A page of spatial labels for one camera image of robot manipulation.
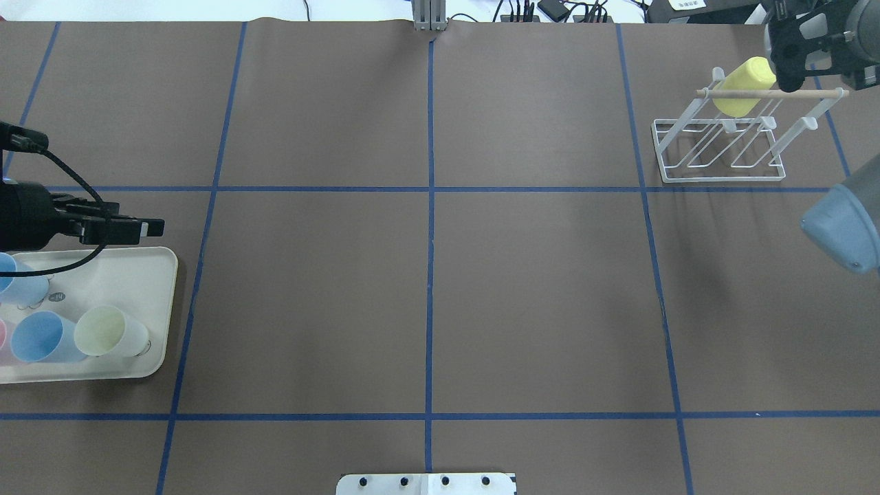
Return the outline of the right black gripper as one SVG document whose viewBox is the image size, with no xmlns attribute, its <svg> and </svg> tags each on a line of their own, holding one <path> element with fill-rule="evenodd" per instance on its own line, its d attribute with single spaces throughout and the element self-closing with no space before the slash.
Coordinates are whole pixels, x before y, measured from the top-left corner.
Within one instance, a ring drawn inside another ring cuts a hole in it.
<svg viewBox="0 0 880 495">
<path fill-rule="evenodd" d="M 852 90 L 877 87 L 877 1 L 767 1 L 764 9 L 764 46 L 780 90 L 833 75 Z"/>
</svg>

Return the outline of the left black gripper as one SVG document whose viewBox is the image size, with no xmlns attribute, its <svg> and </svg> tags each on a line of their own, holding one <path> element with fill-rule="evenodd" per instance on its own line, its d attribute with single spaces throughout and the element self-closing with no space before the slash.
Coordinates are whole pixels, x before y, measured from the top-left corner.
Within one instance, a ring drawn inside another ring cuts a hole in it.
<svg viewBox="0 0 880 495">
<path fill-rule="evenodd" d="M 163 219 L 115 217 L 119 203 L 50 193 L 36 182 L 1 186 L 1 250 L 42 250 L 57 235 L 78 237 L 84 245 L 138 245 L 144 237 L 162 237 Z M 110 215 L 110 221 L 103 216 Z M 82 217 L 89 218 L 80 225 Z"/>
</svg>

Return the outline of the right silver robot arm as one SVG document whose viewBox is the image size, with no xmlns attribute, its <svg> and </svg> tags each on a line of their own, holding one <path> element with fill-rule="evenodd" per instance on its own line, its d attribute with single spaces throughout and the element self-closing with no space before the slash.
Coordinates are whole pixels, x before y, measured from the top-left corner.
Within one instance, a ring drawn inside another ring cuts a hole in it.
<svg viewBox="0 0 880 495">
<path fill-rule="evenodd" d="M 768 60 L 786 93 L 839 76 L 851 98 L 839 110 L 845 180 L 804 216 L 805 235 L 849 272 L 878 272 L 877 1 L 764 1 Z"/>
</svg>

